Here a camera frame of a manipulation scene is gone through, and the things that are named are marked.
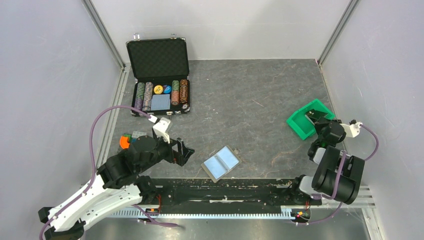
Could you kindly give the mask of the olive card holder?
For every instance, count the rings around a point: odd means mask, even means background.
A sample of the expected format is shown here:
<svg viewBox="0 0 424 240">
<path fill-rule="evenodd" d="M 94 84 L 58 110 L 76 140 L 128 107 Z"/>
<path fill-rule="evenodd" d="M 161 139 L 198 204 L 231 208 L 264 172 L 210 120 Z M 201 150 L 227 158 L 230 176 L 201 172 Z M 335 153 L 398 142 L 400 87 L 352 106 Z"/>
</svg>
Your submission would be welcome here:
<svg viewBox="0 0 424 240">
<path fill-rule="evenodd" d="M 205 170 L 213 183 L 225 177 L 241 162 L 240 158 L 228 145 L 205 160 L 201 167 Z"/>
</svg>

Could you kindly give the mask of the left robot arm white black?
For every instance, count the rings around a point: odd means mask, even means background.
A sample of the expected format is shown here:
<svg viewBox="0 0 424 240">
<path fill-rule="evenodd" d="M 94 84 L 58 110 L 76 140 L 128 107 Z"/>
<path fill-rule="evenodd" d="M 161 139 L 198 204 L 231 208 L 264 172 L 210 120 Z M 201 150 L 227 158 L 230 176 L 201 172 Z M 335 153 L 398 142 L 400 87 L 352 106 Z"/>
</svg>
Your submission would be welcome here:
<svg viewBox="0 0 424 240">
<path fill-rule="evenodd" d="M 159 201 L 152 179 L 141 174 L 161 161 L 183 166 L 194 153 L 181 138 L 166 141 L 163 137 L 140 136 L 109 157 L 69 199 L 38 211 L 44 224 L 39 239 L 79 240 L 92 225 L 121 208 Z"/>
</svg>

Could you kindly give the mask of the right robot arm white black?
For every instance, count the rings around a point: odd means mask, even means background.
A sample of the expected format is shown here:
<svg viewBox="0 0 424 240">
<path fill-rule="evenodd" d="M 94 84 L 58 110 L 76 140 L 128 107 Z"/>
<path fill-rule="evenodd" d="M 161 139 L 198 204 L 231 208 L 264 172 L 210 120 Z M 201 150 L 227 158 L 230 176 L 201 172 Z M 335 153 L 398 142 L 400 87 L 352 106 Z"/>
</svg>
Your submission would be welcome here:
<svg viewBox="0 0 424 240">
<path fill-rule="evenodd" d="M 309 197 L 325 198 L 351 204 L 357 197 L 365 161 L 337 148 L 345 138 L 360 134 L 361 122 L 352 120 L 349 124 L 338 119 L 327 119 L 327 114 L 310 110 L 305 114 L 315 128 L 317 139 L 308 150 L 309 160 L 317 164 L 313 176 L 302 175 L 299 184 L 289 189 L 289 199 L 302 204 Z"/>
</svg>

